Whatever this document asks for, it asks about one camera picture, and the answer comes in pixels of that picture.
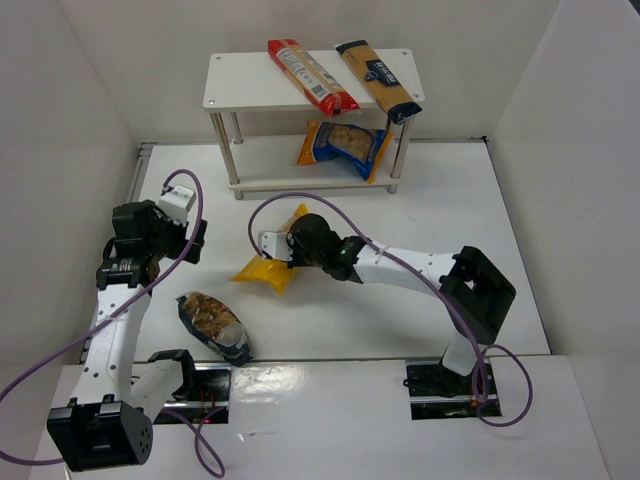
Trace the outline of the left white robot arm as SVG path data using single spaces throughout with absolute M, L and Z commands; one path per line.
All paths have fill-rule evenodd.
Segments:
M 186 349 L 154 353 L 138 380 L 135 350 L 164 258 L 197 263 L 206 224 L 188 225 L 193 193 L 114 208 L 115 235 L 96 272 L 98 314 L 88 355 L 66 406 L 50 410 L 47 431 L 73 472 L 142 465 L 153 422 L 166 401 L 195 387 Z

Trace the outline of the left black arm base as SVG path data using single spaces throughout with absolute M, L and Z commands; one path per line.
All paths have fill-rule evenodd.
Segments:
M 228 365 L 201 363 L 196 365 L 195 386 L 173 394 L 154 420 L 155 425 L 177 424 L 168 414 L 173 411 L 192 424 L 227 424 L 232 370 Z

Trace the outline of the yellow macaroni bag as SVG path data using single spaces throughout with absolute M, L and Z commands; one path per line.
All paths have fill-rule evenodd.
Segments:
M 269 260 L 254 255 L 232 278 L 235 283 L 259 283 L 270 286 L 278 295 L 283 295 L 296 276 L 296 269 L 278 260 Z

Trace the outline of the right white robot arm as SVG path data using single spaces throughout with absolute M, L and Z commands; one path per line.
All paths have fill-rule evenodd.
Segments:
M 493 344 L 516 290 L 481 250 L 433 254 L 380 246 L 359 236 L 341 238 L 327 221 L 307 214 L 286 235 L 291 267 L 317 267 L 337 281 L 385 284 L 442 301 L 455 334 L 441 358 L 444 369 L 469 376 L 476 353 Z

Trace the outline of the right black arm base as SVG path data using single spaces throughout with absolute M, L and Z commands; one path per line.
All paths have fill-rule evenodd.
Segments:
M 472 375 L 460 376 L 435 360 L 407 362 L 403 386 L 409 395 L 411 419 L 476 418 L 480 403 L 472 388 Z

